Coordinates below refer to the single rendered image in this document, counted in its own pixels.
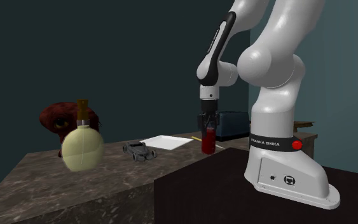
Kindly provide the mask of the red bottle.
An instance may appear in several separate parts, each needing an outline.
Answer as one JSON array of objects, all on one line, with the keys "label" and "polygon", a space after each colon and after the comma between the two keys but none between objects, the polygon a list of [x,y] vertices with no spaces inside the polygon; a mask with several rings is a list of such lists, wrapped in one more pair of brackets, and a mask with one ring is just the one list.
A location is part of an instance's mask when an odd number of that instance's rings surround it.
[{"label": "red bottle", "polygon": [[207,155],[212,155],[216,151],[216,126],[208,123],[202,127],[202,152]]}]

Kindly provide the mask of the dark blue toaster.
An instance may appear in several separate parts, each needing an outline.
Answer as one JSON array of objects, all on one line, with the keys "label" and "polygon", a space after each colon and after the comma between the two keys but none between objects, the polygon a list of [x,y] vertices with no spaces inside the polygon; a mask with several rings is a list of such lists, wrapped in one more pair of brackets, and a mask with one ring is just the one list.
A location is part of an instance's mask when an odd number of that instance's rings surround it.
[{"label": "dark blue toaster", "polygon": [[250,120],[248,112],[222,111],[219,113],[219,125],[216,129],[216,140],[230,141],[248,137],[250,134]]}]

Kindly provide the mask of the yellow pencil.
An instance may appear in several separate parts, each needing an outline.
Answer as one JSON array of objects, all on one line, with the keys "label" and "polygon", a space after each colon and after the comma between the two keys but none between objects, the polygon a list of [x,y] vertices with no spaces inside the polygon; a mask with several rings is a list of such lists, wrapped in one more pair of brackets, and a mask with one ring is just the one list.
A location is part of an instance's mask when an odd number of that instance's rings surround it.
[{"label": "yellow pencil", "polygon": [[[194,140],[197,140],[197,141],[202,142],[202,139],[197,138],[197,137],[195,137],[195,136],[191,136],[191,138],[194,139]],[[216,147],[216,148],[225,149],[224,147],[222,147],[222,146],[220,146],[220,145],[218,145],[218,144],[215,144],[215,147]]]}]

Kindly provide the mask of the white square plate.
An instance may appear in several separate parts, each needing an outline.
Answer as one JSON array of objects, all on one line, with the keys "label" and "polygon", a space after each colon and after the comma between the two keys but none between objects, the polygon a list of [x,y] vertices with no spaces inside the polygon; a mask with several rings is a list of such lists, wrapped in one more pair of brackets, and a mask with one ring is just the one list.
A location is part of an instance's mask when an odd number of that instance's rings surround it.
[{"label": "white square plate", "polygon": [[159,135],[144,139],[142,140],[142,143],[145,143],[146,146],[163,150],[174,150],[180,146],[190,143],[192,140],[192,138]]}]

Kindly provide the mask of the grey toy car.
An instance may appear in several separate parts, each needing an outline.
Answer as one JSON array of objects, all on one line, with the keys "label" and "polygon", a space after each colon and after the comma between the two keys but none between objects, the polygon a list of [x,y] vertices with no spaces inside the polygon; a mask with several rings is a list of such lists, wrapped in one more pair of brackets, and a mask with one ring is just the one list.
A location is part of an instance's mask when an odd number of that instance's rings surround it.
[{"label": "grey toy car", "polygon": [[144,162],[157,157],[155,150],[149,150],[145,143],[140,141],[127,142],[123,145],[123,152],[130,155],[133,161]]}]

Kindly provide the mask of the dark robot stand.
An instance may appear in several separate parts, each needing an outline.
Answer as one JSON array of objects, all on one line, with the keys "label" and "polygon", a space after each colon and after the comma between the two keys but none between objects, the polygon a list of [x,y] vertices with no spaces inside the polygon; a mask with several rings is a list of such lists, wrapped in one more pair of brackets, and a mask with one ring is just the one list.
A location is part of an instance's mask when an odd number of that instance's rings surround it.
[{"label": "dark robot stand", "polygon": [[255,190],[248,156],[228,148],[156,179],[155,224],[358,224],[358,173],[325,169],[341,196],[325,210]]}]

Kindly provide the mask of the brown wooden side table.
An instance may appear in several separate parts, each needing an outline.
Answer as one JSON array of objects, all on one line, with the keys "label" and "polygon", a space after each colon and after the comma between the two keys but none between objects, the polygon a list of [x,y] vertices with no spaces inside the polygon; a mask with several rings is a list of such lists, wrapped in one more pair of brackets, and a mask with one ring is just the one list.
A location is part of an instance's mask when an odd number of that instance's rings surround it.
[{"label": "brown wooden side table", "polygon": [[314,122],[301,122],[294,121],[293,135],[301,139],[303,143],[302,151],[306,153],[310,158],[314,158],[314,146],[315,140],[318,138],[317,134],[298,132],[299,128],[312,127]]}]

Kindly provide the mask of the round yellow perfume bottle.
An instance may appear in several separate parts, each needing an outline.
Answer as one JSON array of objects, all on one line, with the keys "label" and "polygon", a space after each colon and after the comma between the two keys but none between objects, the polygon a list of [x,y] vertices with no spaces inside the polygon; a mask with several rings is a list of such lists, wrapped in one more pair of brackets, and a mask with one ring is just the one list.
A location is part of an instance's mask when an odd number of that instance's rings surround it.
[{"label": "round yellow perfume bottle", "polygon": [[62,160],[71,172],[94,169],[104,152],[102,135],[90,126],[88,99],[78,99],[77,106],[77,127],[66,135],[61,148]]}]

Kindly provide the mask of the dark red creature figure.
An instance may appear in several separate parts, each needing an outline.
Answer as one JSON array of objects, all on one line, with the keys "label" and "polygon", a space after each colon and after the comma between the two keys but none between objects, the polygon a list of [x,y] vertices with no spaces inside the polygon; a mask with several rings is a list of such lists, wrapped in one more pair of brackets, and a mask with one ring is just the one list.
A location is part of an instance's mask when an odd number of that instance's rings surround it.
[{"label": "dark red creature figure", "polygon": [[42,110],[39,121],[50,132],[59,135],[61,144],[59,157],[62,156],[65,138],[78,126],[80,130],[85,131],[85,141],[88,140],[88,136],[92,136],[96,148],[104,143],[99,131],[99,117],[88,107],[87,99],[51,104]]}]

